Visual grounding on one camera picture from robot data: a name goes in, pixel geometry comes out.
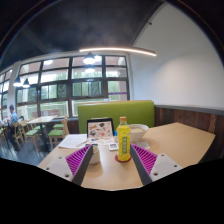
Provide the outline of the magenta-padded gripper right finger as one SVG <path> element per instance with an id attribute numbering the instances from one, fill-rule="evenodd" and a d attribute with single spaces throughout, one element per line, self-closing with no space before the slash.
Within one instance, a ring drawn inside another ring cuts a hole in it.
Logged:
<path id="1" fill-rule="evenodd" d="M 150 184 L 182 169 L 166 154 L 156 155 L 134 144 L 130 146 L 130 155 L 143 185 Z"/>

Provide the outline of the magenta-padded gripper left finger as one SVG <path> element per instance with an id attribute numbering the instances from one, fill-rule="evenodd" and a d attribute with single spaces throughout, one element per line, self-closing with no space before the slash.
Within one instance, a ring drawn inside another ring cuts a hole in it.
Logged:
<path id="1" fill-rule="evenodd" d="M 76 185 L 81 185 L 92 156 L 93 146 L 87 145 L 66 157 L 58 157 L 44 170 Z"/>

